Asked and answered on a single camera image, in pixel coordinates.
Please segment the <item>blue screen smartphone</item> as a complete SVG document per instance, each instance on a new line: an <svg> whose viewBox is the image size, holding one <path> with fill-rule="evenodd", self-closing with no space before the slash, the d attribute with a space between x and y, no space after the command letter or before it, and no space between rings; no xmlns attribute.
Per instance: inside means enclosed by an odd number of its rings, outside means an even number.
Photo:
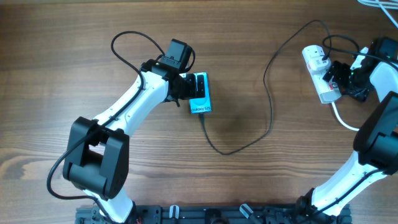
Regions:
<svg viewBox="0 0 398 224"><path fill-rule="evenodd" d="M189 100L191 114L208 113L212 111L208 74L206 72L194 73L197 81L199 98Z"/></svg>

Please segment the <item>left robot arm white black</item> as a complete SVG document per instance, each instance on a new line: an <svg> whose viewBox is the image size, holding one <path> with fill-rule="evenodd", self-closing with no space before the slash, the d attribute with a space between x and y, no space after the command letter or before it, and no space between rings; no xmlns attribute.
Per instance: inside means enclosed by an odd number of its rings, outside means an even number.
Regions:
<svg viewBox="0 0 398 224"><path fill-rule="evenodd" d="M137 80L110 108L72 124L63 177L97 204L106 222L125 223L134 210L124 183L135 130L161 103L204 97L204 85L189 72L194 61L193 49L173 39L166 52L136 70Z"/></svg>

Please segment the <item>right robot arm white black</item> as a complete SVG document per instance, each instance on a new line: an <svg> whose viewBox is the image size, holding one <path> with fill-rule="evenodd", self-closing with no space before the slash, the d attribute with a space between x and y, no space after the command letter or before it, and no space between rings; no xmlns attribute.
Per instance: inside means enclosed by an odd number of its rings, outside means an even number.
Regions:
<svg viewBox="0 0 398 224"><path fill-rule="evenodd" d="M356 129L353 153L324 184L301 196L294 223L342 223L343 208L365 188L397 172L397 41L379 37L369 47L352 52L352 65L331 62L322 47L311 45L303 57L312 77L341 95L364 102L375 91L379 105Z"/></svg>

